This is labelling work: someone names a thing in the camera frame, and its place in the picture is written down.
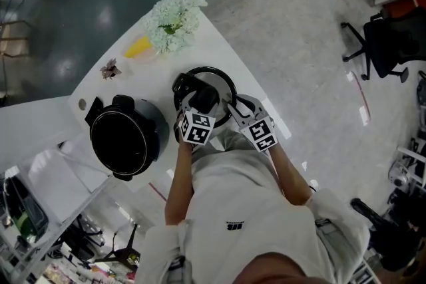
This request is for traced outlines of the white flower bouquet in vase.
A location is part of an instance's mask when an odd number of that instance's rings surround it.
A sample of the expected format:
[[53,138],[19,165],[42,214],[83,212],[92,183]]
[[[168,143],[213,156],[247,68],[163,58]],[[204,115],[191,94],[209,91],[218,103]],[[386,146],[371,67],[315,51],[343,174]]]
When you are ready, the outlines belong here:
[[142,18],[142,27],[158,52],[177,52],[192,44],[205,6],[206,0],[161,0]]

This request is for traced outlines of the person's white shirt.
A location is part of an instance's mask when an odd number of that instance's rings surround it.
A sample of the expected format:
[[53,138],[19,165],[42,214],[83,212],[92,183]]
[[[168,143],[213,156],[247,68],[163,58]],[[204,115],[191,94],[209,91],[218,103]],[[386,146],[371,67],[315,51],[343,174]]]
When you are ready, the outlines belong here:
[[367,226],[327,189],[291,204],[272,170],[267,156],[248,150],[195,161],[186,217],[147,231],[136,284],[231,284],[265,253],[289,257],[310,277],[346,284],[367,249]]

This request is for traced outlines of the white equipment rack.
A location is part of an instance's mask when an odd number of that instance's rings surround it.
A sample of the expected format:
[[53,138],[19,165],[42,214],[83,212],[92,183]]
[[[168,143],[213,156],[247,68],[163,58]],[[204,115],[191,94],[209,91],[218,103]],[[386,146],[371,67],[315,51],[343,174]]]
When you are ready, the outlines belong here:
[[414,159],[416,165],[423,166],[423,173],[421,176],[416,173],[414,165],[408,168],[408,172],[410,173],[410,177],[414,179],[421,188],[424,188],[426,186],[426,157],[401,146],[397,147],[397,151],[404,156]]

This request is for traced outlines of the white metal shelf rack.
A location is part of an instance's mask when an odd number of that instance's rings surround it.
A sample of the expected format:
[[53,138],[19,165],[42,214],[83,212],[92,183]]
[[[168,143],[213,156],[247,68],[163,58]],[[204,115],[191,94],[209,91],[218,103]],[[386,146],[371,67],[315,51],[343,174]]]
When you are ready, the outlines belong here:
[[5,172],[15,176],[34,197],[48,218],[45,234],[29,249],[19,253],[13,246],[11,234],[0,226],[0,236],[10,243],[17,258],[15,266],[4,266],[11,284],[24,284],[51,246],[88,206],[98,202],[103,191],[116,201],[120,217],[114,219],[118,228],[137,223],[141,230],[152,222],[135,206],[135,194],[124,184],[99,168],[74,159],[60,150],[45,150],[28,162],[17,164]]

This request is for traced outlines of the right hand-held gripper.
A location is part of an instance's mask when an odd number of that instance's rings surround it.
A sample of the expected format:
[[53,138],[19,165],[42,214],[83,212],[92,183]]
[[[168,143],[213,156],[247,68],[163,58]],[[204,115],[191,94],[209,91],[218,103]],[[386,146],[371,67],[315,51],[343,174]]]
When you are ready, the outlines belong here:
[[230,114],[240,127],[240,132],[258,152],[265,152],[276,145],[278,139],[274,131],[273,120],[263,104],[257,98],[246,94],[238,94],[236,98],[252,112],[252,115],[242,114],[236,105],[231,102],[227,103]]

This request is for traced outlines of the person's left forearm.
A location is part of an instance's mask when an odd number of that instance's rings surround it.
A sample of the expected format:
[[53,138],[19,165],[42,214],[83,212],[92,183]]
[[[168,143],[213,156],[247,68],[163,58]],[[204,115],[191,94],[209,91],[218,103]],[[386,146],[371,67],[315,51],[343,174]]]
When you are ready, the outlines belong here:
[[174,177],[164,211],[166,225],[178,225],[185,220],[193,193],[192,145],[181,141],[178,147]]

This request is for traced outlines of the black pressure cooker pot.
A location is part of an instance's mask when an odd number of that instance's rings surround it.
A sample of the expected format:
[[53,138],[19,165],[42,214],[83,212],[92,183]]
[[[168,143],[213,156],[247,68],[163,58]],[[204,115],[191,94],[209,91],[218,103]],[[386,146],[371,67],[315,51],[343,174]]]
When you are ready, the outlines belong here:
[[101,164],[114,177],[129,182],[158,161],[169,139],[169,125],[151,102],[118,94],[89,127],[91,144]]

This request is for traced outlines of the person's right forearm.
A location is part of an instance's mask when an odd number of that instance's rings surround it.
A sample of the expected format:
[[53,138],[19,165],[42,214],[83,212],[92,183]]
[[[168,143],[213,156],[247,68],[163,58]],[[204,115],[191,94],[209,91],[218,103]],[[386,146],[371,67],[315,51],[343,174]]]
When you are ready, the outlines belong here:
[[291,163],[279,143],[273,145],[268,151],[286,199],[295,206],[305,205],[312,196],[312,189],[308,183]]

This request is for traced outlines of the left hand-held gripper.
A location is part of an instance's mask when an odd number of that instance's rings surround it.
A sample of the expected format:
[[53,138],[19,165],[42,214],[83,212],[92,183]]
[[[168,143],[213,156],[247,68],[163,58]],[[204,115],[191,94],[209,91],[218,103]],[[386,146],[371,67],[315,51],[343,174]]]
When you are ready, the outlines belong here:
[[214,129],[216,118],[222,117],[222,100],[219,99],[207,113],[203,113],[200,95],[200,90],[188,93],[176,110],[177,119],[173,131],[177,142],[183,137],[184,142],[205,146]]

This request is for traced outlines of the small pink potted plant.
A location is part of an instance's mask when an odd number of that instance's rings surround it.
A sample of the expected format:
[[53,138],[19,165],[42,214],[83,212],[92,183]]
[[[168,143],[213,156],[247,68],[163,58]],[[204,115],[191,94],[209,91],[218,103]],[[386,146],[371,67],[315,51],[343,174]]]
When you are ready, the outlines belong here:
[[100,69],[103,79],[113,79],[122,73],[116,66],[116,59],[110,59],[108,63]]

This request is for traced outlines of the cooker lid with black handle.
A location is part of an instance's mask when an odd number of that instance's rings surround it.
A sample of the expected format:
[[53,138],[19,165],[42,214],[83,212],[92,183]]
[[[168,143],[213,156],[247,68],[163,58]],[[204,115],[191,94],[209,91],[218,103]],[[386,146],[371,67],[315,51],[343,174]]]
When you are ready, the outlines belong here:
[[216,118],[215,128],[223,126],[231,118],[227,103],[237,104],[237,89],[232,79],[214,67],[196,67],[180,73],[173,82],[174,106],[178,109],[182,99],[190,92],[200,90],[202,112],[207,113],[219,99],[222,100],[222,117]]

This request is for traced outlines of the white square table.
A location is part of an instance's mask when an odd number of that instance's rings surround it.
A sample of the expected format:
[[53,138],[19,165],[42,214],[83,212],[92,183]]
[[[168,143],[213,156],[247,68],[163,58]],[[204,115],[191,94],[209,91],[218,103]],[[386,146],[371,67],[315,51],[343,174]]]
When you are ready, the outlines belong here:
[[[224,71],[233,80],[239,94],[253,96],[263,104],[274,119],[278,138],[290,137],[284,121],[240,57],[205,14],[201,13],[199,19],[200,25],[191,46],[174,54],[158,54],[150,61],[124,57],[131,44],[143,36],[140,21],[118,39],[86,74],[68,99],[68,104],[84,132],[89,131],[85,122],[88,109],[79,108],[79,100],[84,100],[87,107],[90,107],[97,96],[108,105],[117,94],[152,102],[163,113],[167,123],[173,125],[176,120],[172,99],[174,79],[179,73],[195,67],[211,66]],[[103,79],[100,69],[110,59],[116,59],[116,66],[122,73],[113,79]]]

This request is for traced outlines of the black appliance with green window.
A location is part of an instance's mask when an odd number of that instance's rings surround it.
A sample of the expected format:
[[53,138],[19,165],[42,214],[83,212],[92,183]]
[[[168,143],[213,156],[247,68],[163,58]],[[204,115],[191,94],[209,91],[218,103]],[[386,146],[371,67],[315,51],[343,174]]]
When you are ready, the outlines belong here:
[[49,219],[32,193],[17,177],[3,182],[3,198],[7,213],[28,243],[37,243],[45,234]]

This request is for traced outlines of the person's grey trousers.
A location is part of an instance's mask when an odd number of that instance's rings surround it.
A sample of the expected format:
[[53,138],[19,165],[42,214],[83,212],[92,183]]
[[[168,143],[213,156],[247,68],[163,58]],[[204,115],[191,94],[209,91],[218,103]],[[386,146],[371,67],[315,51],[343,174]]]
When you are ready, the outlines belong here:
[[211,142],[195,147],[192,152],[192,173],[194,175],[257,176],[263,174],[265,177],[276,176],[267,154],[258,152],[241,133],[227,129],[219,133],[216,139],[222,145],[222,150],[214,147]]

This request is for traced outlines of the black mesh office chair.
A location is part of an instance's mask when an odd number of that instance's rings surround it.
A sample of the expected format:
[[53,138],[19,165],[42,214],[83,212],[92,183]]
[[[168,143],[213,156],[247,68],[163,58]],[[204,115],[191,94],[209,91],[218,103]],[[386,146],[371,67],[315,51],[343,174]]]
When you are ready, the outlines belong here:
[[397,76],[404,83],[409,76],[408,68],[403,71],[395,71],[394,68],[410,61],[426,61],[426,9],[422,7],[397,18],[378,13],[363,26],[364,35],[360,35],[348,22],[342,22],[340,26],[350,29],[361,43],[360,50],[342,57],[342,61],[346,63],[365,55],[362,80],[370,79],[373,67],[380,78]]

